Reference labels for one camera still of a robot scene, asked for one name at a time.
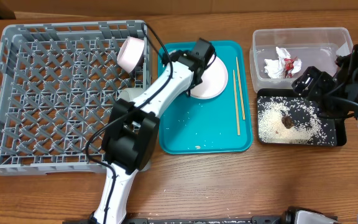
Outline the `white and red wrapper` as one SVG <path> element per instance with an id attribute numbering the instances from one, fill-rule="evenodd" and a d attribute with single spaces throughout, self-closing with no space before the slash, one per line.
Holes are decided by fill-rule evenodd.
<path id="1" fill-rule="evenodd" d="M 285 48 L 276 47 L 275 50 L 278 59 L 265 59 L 264 72 L 269 78 L 293 78 L 301 70 L 301 59 L 292 58 Z"/>

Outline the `brown food scrap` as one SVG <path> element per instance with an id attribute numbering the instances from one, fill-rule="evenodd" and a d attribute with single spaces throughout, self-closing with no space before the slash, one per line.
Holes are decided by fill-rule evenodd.
<path id="1" fill-rule="evenodd" d="M 284 127 L 286 127 L 287 129 L 290 129 L 294 126 L 294 122 L 293 122 L 292 118 L 287 115 L 285 115 L 282 118 L 282 123 L 283 123 Z"/>

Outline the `wooden chopstick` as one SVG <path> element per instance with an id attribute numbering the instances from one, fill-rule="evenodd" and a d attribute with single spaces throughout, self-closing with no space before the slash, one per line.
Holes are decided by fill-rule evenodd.
<path id="1" fill-rule="evenodd" d="M 238 107 L 238 99 L 237 99 L 237 85 L 236 85 L 236 73 L 235 70 L 232 71 L 233 77 L 233 88 L 234 88 L 234 104 L 236 110 L 236 125 L 237 125 L 237 135 L 241 135 L 240 121 L 239 121 L 239 107 Z"/>
<path id="2" fill-rule="evenodd" d="M 237 68 L 237 79 L 238 79 L 239 91 L 240 91 L 240 101 L 241 101 L 242 119 L 245 120 L 245 119 L 246 119 L 246 115 L 245 115 L 245 108 L 244 108 L 244 99 L 243 99 L 243 94 L 242 94 L 241 73 L 240 73 L 240 70 L 239 70 L 239 60 L 238 60 L 238 57 L 236 57 L 236 68 Z"/>

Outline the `large white plate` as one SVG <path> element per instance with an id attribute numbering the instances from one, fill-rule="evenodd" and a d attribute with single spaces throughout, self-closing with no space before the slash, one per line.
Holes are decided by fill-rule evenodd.
<path id="1" fill-rule="evenodd" d="M 193 98 L 208 100 L 220 95 L 226 88 L 228 82 L 228 72 L 223 61 L 213 56 L 210 67 L 201 76 L 202 82 L 190 90 Z"/>

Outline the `grey bowl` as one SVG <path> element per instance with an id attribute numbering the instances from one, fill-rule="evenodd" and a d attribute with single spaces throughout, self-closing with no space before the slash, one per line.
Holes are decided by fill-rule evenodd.
<path id="1" fill-rule="evenodd" d="M 132 101 L 133 99 L 137 98 L 141 94 L 143 94 L 143 88 L 125 88 L 121 90 L 119 93 L 118 99 L 123 99 L 128 102 Z"/>

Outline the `small white plate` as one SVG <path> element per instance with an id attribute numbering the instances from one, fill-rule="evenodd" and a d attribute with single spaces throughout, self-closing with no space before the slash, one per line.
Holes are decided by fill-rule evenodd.
<path id="1" fill-rule="evenodd" d="M 117 55 L 117 64 L 127 73 L 131 73 L 144 55 L 144 40 L 128 37 Z"/>

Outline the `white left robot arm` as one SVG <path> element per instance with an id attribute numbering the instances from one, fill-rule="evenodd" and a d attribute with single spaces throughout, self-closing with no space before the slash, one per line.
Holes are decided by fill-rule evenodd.
<path id="1" fill-rule="evenodd" d="M 176 97 L 202 82 L 202 75 L 216 56 L 211 42 L 198 39 L 191 50 L 165 53 L 165 70 L 143 94 L 116 101 L 108 123 L 89 139 L 103 137 L 106 181 L 93 223 L 122 223 L 136 173 L 149 163 L 155 149 L 160 117 Z"/>

